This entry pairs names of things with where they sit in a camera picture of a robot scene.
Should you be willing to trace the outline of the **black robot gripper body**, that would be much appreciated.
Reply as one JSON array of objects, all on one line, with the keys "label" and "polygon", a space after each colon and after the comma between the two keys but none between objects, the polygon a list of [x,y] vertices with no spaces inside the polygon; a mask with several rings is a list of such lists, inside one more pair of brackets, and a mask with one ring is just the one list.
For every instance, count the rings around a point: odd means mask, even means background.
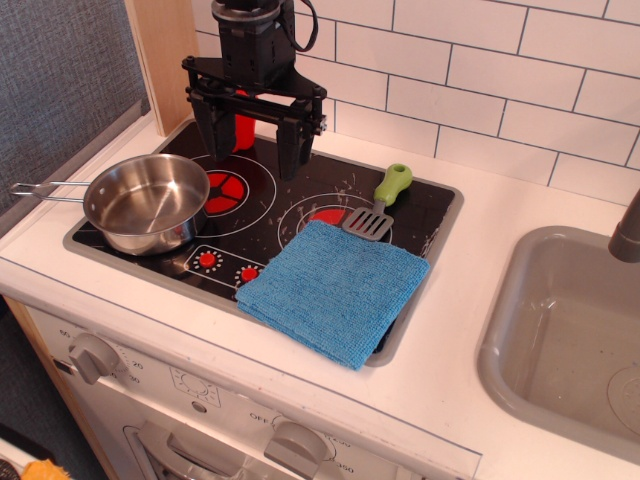
[{"label": "black robot gripper body", "polygon": [[221,56],[188,56],[190,93],[234,115],[276,123],[291,118],[311,121],[315,135],[326,129],[326,90],[296,71],[296,55],[313,48],[319,30],[312,11],[306,45],[296,39],[293,9],[213,9]]}]

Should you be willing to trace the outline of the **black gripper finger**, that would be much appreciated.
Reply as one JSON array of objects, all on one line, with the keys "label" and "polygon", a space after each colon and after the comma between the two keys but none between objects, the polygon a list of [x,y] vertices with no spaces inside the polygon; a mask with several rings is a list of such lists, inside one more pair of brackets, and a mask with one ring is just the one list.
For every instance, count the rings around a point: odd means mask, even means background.
[{"label": "black gripper finger", "polygon": [[276,140],[281,180],[293,179],[298,169],[309,161],[314,136],[311,121],[284,118],[278,122]]},{"label": "black gripper finger", "polygon": [[190,93],[189,101],[207,153],[215,161],[225,160],[236,145],[235,115],[212,104],[199,93]]}]

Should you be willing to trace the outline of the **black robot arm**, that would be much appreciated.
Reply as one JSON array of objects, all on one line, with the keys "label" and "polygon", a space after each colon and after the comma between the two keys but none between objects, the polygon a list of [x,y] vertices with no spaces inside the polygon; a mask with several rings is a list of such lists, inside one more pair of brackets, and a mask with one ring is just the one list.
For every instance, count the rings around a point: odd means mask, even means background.
[{"label": "black robot arm", "polygon": [[217,161],[235,148],[239,116],[276,126],[279,175],[292,179],[326,129],[324,87],[302,76],[291,1],[214,1],[218,58],[188,56],[186,89],[206,151]]}]

